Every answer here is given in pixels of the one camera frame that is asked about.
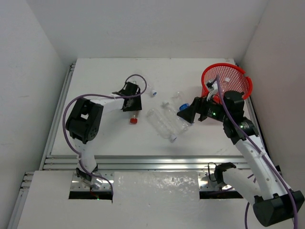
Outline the red cap red label bottle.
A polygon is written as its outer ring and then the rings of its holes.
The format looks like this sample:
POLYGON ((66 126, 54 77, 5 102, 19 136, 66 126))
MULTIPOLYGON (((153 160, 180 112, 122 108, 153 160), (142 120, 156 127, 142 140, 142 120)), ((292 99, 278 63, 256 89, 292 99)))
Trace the red cap red label bottle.
POLYGON ((130 124, 135 125, 138 123, 138 115, 139 115, 139 111, 133 111, 131 113, 130 124))

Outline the large clear bottle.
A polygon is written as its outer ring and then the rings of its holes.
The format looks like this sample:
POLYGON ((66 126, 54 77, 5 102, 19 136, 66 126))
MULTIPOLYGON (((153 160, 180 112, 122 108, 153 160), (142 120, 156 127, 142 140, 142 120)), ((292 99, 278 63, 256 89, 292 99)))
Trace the large clear bottle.
POLYGON ((218 86, 219 89, 221 89, 222 94, 224 94, 230 87, 230 78, 225 77, 218 86))

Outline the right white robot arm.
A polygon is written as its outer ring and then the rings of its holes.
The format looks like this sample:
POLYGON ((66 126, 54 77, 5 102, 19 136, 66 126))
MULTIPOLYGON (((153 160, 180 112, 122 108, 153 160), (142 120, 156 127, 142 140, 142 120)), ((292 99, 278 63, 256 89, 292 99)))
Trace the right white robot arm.
POLYGON ((305 201, 301 191, 294 191, 284 181, 266 153, 255 125, 244 116, 241 93, 228 91, 220 104, 206 97, 194 98, 191 120, 212 118, 223 124, 224 133, 247 161, 256 181, 250 181, 232 162, 215 166, 209 179, 219 186, 230 185, 253 207, 257 220, 265 227, 293 219, 298 228, 298 211, 305 201))

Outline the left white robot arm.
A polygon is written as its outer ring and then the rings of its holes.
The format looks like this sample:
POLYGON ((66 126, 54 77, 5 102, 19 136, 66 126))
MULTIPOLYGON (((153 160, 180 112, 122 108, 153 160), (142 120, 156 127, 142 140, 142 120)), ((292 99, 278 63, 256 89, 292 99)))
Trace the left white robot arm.
POLYGON ((101 188, 105 181, 112 189, 109 179, 98 171, 94 153, 87 150, 87 144, 99 132, 102 116, 112 111, 138 112, 142 110, 143 91, 134 82, 126 81, 121 90, 110 95, 84 94, 68 103, 62 118, 65 140, 77 154, 76 174, 93 190, 101 188))

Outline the clear bottle top blue cap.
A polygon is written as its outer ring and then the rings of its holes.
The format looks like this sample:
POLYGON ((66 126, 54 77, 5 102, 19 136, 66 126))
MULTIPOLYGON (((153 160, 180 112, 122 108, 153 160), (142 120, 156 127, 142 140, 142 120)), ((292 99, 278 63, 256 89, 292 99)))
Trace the clear bottle top blue cap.
MULTIPOLYGON (((153 78, 149 73, 146 73, 140 69, 135 70, 135 74, 141 75, 145 80, 147 84, 147 88, 145 93, 148 94, 150 97, 155 97, 157 95, 157 91, 153 85, 153 78)), ((136 77, 137 83, 140 86, 141 89, 144 89, 145 82, 141 77, 136 77)))

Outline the clear bottle blue-white cap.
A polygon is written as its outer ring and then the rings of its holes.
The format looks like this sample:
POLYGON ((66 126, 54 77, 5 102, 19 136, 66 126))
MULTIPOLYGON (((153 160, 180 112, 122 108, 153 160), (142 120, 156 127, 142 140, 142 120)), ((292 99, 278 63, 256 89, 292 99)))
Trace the clear bottle blue-white cap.
POLYGON ((171 143, 177 139, 172 126, 158 109, 152 108, 148 110, 146 117, 150 125, 162 138, 169 140, 171 143))

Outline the clear bottle white cap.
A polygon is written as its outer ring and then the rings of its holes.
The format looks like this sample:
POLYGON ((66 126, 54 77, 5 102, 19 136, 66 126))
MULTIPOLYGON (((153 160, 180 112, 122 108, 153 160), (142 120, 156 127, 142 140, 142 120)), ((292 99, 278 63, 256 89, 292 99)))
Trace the clear bottle white cap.
POLYGON ((174 128, 177 134, 182 134, 188 130, 188 125, 177 116, 177 111, 175 108, 168 102, 162 102, 163 113, 168 119, 170 125, 174 128))

